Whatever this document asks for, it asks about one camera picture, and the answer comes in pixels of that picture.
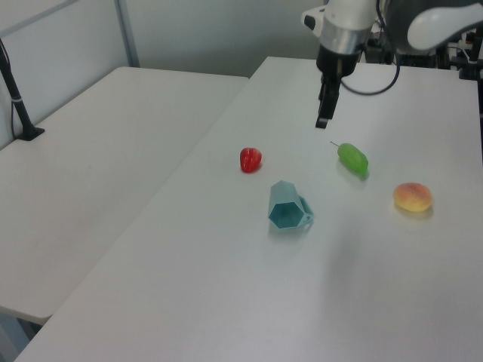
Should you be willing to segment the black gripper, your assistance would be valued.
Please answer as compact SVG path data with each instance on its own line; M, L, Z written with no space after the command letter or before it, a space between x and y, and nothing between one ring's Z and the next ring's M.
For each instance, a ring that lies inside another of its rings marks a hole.
M325 129L334 117L340 91L340 80L355 71L360 60L361 50L352 54L335 53L320 45L316 65L321 71L321 88L318 95L319 108L315 122L317 128Z

